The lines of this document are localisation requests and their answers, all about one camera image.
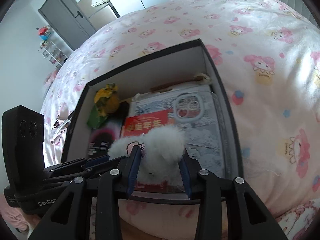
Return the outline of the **white smart watch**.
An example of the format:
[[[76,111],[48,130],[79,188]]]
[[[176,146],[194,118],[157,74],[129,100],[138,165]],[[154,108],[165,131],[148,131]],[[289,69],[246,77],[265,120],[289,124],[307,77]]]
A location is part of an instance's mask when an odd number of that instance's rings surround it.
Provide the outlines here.
[[[67,127],[71,123],[73,115],[74,115],[74,111],[72,111],[66,119],[56,120],[54,124],[54,136],[59,135],[61,133],[61,130]]]

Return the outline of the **pink patterned cloth garment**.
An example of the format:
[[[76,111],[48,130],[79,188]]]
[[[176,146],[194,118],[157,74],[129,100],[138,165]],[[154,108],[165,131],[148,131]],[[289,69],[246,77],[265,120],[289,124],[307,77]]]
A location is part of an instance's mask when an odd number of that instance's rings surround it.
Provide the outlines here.
[[[52,145],[60,146],[66,140],[67,129],[71,123],[72,115],[58,116],[51,130],[49,141]]]

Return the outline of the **white fluffy plush toy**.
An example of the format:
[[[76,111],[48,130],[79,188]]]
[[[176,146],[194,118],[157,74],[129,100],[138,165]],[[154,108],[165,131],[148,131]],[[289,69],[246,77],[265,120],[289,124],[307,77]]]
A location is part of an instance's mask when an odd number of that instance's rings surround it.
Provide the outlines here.
[[[113,142],[108,156],[115,159],[129,156],[133,146],[142,150],[137,181],[146,185],[167,182],[170,186],[181,186],[182,179],[178,163],[186,145],[185,132],[172,125],[153,128],[146,134],[123,137]]]

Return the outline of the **green yellow corn snack bag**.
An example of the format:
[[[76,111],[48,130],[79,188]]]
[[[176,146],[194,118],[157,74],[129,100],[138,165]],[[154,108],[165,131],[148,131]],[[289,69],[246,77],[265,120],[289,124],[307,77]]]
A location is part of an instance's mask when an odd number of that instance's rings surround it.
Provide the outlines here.
[[[87,120],[88,127],[100,128],[108,116],[119,108],[119,105],[118,86],[115,83],[109,83],[98,90],[94,97],[94,106]]]

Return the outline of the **black pink product box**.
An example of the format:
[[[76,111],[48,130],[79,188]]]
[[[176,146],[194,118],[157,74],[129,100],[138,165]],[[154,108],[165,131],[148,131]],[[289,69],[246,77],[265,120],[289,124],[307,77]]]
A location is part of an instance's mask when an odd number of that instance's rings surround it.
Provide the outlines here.
[[[121,102],[118,109],[107,117],[99,116],[96,107],[92,109],[87,122],[91,129],[87,151],[89,158],[107,155],[113,142],[120,138],[129,107],[128,102]]]

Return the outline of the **red portrait card packet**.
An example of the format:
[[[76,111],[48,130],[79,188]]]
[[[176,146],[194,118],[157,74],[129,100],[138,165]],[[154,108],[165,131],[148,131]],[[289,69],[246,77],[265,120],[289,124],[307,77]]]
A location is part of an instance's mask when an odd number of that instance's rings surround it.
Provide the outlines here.
[[[169,123],[168,110],[140,114],[127,117],[121,130],[121,138],[139,136],[148,133],[151,129],[167,125]],[[167,193],[169,191],[168,181],[161,183],[136,182],[136,190],[144,192]]]

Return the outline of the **phone case in packaging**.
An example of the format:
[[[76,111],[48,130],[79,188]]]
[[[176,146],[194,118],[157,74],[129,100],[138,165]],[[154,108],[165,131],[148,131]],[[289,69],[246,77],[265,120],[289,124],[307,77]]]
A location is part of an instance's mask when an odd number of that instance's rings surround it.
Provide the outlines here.
[[[208,85],[187,86],[167,92],[136,95],[129,116],[168,110],[169,122],[185,131],[189,156],[220,178],[225,177],[214,93]]]

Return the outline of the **black cardboard storage box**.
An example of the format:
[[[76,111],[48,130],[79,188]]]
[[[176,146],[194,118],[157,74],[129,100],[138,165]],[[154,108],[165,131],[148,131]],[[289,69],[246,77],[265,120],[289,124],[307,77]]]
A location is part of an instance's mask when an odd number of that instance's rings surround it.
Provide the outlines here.
[[[122,135],[145,134],[157,125],[183,129],[186,149],[221,180],[225,198],[242,177],[240,144],[231,106],[209,50],[201,40],[178,44],[126,63],[90,81],[80,96],[63,148],[62,162],[88,158],[94,131],[87,122],[94,96],[106,84],[128,101]]]

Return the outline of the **white shelf rack with toys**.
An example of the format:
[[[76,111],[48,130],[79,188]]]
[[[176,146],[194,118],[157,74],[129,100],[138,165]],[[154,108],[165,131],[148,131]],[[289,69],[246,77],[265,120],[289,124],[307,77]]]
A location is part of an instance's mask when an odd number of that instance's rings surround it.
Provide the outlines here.
[[[50,26],[36,28],[38,37],[41,39],[39,53],[47,59],[55,68],[60,69],[67,61],[68,57],[52,40],[53,31]]]

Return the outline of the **grey door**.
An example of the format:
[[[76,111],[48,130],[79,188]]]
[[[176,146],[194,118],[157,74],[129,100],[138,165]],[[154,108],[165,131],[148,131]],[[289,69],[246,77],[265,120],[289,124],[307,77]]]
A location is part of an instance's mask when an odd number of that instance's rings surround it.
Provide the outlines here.
[[[46,0],[38,12],[72,50],[96,32],[76,0]]]

